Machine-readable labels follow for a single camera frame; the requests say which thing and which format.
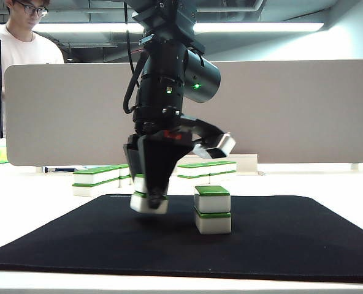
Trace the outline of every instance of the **white table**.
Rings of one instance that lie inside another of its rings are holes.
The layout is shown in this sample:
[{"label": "white table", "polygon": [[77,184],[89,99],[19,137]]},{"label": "white table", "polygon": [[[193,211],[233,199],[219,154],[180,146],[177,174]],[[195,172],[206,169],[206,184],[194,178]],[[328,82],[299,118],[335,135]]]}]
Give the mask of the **white table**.
[{"label": "white table", "polygon": [[[265,176],[239,175],[221,185],[232,195],[300,195],[363,229],[363,170],[349,165],[259,165]],[[68,213],[93,198],[72,196],[70,173],[36,173],[34,167],[0,165],[0,247]],[[131,193],[132,187],[119,193]],[[169,194],[190,194],[191,188],[172,177]],[[361,284],[286,282],[191,277],[111,276],[0,271],[0,293],[363,293]]]}]

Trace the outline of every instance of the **ceiling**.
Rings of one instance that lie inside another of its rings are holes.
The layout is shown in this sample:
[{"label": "ceiling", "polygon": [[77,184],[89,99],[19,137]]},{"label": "ceiling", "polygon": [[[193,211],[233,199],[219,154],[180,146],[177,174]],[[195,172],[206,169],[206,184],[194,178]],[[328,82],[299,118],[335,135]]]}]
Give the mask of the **ceiling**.
[{"label": "ceiling", "polygon": [[[276,22],[332,21],[331,10],[348,0],[197,0],[197,22]],[[237,12],[251,10],[255,12]],[[50,13],[43,23],[123,23],[122,2],[99,0],[52,0]],[[133,10],[129,10],[129,21]],[[0,0],[0,23],[8,19],[4,0]],[[43,34],[54,41],[74,62],[127,61],[125,33],[53,33]],[[287,36],[285,32],[213,33],[196,39],[206,46],[206,55]],[[137,48],[141,34],[131,34],[132,49]]]}]

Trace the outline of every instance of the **ceiling light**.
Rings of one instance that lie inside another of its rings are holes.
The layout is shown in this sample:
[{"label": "ceiling light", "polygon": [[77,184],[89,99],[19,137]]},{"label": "ceiling light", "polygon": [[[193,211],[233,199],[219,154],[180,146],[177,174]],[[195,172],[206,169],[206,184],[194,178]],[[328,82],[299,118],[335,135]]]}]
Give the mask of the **ceiling light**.
[{"label": "ceiling light", "polygon": [[195,32],[315,32],[323,23],[197,23]]},{"label": "ceiling light", "polygon": [[143,26],[138,23],[39,23],[33,31],[36,32],[129,32],[142,33]]},{"label": "ceiling light", "polygon": [[[194,31],[202,32],[315,32],[323,23],[196,23]],[[36,32],[126,32],[124,23],[40,23],[34,28]],[[138,23],[129,23],[131,33],[143,33]]]}]

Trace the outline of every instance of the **white t-shirt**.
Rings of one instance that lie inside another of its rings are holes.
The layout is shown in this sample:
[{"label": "white t-shirt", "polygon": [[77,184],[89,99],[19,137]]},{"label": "white t-shirt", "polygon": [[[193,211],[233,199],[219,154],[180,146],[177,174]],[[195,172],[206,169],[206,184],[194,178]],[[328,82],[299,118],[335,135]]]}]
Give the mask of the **white t-shirt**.
[{"label": "white t-shirt", "polygon": [[15,38],[1,26],[0,40],[2,49],[2,88],[4,92],[4,72],[15,64],[62,64],[63,55],[52,41],[34,33],[30,42]]}]

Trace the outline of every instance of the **man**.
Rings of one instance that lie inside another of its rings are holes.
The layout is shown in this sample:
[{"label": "man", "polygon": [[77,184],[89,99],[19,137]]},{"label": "man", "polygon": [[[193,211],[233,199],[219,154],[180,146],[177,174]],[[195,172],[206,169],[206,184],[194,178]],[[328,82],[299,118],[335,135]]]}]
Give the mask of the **man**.
[{"label": "man", "polygon": [[[50,0],[5,0],[9,20],[0,29],[2,61],[2,93],[4,95],[4,72],[14,64],[62,64],[63,55],[50,40],[32,31],[42,17],[46,16]],[[5,114],[3,106],[3,125]]]}]

